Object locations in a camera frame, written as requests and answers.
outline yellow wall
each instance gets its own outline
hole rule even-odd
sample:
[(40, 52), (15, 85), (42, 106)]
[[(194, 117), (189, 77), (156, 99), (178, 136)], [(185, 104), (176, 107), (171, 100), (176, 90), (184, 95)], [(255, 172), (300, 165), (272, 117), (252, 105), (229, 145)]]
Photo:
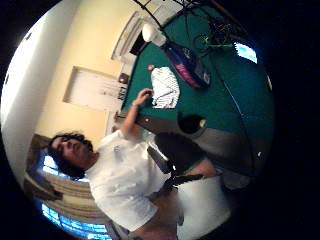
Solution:
[(63, 102), (73, 66), (117, 77), (120, 62), (113, 49), (135, 10), (131, 0), (83, 0), (58, 60), (36, 133), (52, 137), (59, 131), (80, 130), (94, 146), (104, 136), (108, 112)]

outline cable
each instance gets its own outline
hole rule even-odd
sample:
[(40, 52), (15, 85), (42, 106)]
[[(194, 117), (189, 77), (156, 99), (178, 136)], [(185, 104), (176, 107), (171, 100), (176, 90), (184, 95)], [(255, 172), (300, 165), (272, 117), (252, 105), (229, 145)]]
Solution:
[(215, 66), (215, 64), (213, 63), (213, 59), (211, 57), (211, 54), (209, 54), (209, 57), (211, 59), (211, 63), (212, 63), (212, 66), (215, 70), (215, 72), (217, 73), (217, 76), (218, 76), (218, 79), (220, 80), (220, 82), (223, 84), (223, 86), (225, 87), (225, 89), (228, 91), (230, 97), (232, 98), (232, 101), (234, 103), (234, 105), (236, 106), (236, 109), (239, 113), (239, 118), (241, 119), (241, 124), (242, 124), (242, 127), (243, 127), (243, 130), (244, 130), (244, 134), (246, 136), (246, 139), (247, 139), (247, 143), (248, 143), (248, 147), (249, 147), (249, 152), (250, 152), (250, 158), (251, 158), (251, 177), (254, 176), (254, 170), (255, 170), (255, 158), (254, 158), (254, 153), (253, 153), (253, 146), (252, 146), (252, 143), (251, 143), (251, 140), (250, 140), (250, 137), (249, 137), (249, 134), (248, 134), (248, 130), (246, 128), (246, 125), (244, 123), (244, 119), (243, 119), (243, 116), (244, 114), (242, 113), (241, 111), (241, 108), (237, 102), (237, 100), (235, 99), (235, 97), (233, 96), (232, 92), (230, 91), (230, 88), (228, 87), (227, 83), (223, 80), (220, 72), (218, 71), (217, 67)]

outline green felt surface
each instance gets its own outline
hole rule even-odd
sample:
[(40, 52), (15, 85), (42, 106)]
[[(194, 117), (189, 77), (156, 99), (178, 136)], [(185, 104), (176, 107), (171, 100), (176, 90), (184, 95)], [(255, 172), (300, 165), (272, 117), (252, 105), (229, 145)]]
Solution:
[[(217, 15), (212, 9), (210, 14)], [(173, 20), (165, 31), (177, 44), (193, 48), (191, 41), (199, 34), (207, 34), (208, 27), (202, 17), (188, 16), (188, 31), (185, 19), (180, 16)], [(202, 62), (211, 74), (211, 85), (208, 89), (198, 90), (190, 87), (180, 79), (164, 53), (153, 44), (148, 44), (139, 55), (123, 109), (126, 110), (142, 88), (152, 88), (151, 74), (147, 66), (168, 66), (175, 73), (180, 88), (180, 97), (174, 109), (153, 109), (145, 106), (141, 114), (157, 116), (172, 121), (177, 120), (178, 112), (182, 116), (198, 114), (206, 118), (207, 128), (244, 134), (236, 106), (227, 90), (221, 83), (221, 77), (228, 85), (234, 98), (244, 114), (244, 123), (249, 136), (271, 141), (273, 135), (273, 97), (267, 85), (267, 75), (258, 56), (258, 64), (237, 56), (235, 48), (217, 49), (202, 58)]]

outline screen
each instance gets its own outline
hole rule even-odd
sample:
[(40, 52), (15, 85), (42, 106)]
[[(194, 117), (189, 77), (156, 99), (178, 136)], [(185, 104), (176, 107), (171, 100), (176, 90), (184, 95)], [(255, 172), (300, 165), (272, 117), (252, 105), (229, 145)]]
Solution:
[(235, 45), (237, 53), (240, 57), (249, 59), (250, 61), (257, 63), (257, 55), (256, 55), (256, 52), (252, 48), (249, 48), (248, 46), (243, 45), (238, 42), (235, 42), (234, 45)]

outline dark hair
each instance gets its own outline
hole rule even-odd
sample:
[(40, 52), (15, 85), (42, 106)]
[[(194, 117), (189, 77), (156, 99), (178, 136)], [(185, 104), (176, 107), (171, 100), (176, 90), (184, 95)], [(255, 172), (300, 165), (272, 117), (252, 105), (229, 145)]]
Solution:
[(68, 140), (70, 139), (78, 140), (79, 142), (84, 144), (89, 149), (89, 151), (93, 152), (93, 146), (91, 141), (87, 140), (83, 134), (78, 132), (59, 133), (49, 141), (48, 147), (47, 147), (48, 155), (53, 158), (60, 172), (70, 176), (72, 180), (83, 178), (85, 171), (82, 168), (74, 166), (67, 159), (65, 159), (57, 150), (52, 148), (51, 145), (53, 141), (58, 137), (67, 138)]

